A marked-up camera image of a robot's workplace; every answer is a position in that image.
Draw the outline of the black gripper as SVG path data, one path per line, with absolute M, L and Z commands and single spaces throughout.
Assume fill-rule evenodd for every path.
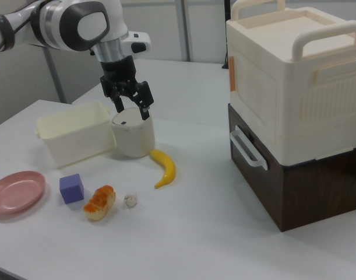
M 102 62 L 104 75 L 100 78 L 104 96 L 111 99 L 118 113 L 124 111 L 121 96 L 129 97 L 140 111 L 142 120 L 150 117 L 149 107 L 154 99 L 146 81 L 137 82 L 136 68 L 131 55 L 115 62 Z

